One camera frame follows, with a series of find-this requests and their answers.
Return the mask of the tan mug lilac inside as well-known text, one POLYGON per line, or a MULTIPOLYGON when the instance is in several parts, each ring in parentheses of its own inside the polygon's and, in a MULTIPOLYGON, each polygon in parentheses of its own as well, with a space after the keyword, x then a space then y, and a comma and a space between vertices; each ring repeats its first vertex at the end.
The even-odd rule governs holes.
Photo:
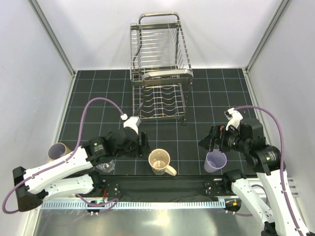
POLYGON ((50 146, 47 155, 50 161, 54 161, 71 152, 72 150, 68 148, 64 143, 55 143, 52 146, 50 146))

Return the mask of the beige patterned ceramic mug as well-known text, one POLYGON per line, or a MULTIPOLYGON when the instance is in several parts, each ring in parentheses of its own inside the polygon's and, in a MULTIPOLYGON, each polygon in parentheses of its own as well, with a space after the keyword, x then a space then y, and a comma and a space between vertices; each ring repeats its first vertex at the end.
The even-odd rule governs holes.
POLYGON ((156 175, 167 173, 171 176, 175 176, 177 171, 170 166, 170 161, 171 158, 169 153, 160 148, 153 150, 148 157, 149 165, 152 168, 153 173, 156 175))

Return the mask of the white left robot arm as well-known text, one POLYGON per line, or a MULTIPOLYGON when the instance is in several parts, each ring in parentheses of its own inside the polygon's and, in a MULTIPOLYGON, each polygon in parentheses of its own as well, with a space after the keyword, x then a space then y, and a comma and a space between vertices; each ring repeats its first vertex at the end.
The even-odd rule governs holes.
POLYGON ((12 172, 18 211, 26 212, 48 199, 66 195, 99 197, 105 183, 94 167, 122 156, 146 157, 149 150, 147 133, 123 128, 105 137, 91 138, 77 150, 40 167, 17 167, 12 172))

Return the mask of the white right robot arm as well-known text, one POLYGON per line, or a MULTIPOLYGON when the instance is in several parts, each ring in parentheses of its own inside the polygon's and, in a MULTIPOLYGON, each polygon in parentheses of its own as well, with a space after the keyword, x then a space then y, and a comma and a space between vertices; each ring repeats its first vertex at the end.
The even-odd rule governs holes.
POLYGON ((305 225, 288 186, 286 171, 281 171, 281 152, 266 144, 263 126, 256 118, 244 118, 238 127, 213 125, 199 142, 209 152, 218 146, 220 152, 237 151, 245 156, 259 178, 268 203, 253 190, 239 170, 224 173, 222 190, 237 195, 260 223, 262 236, 313 236, 305 225))

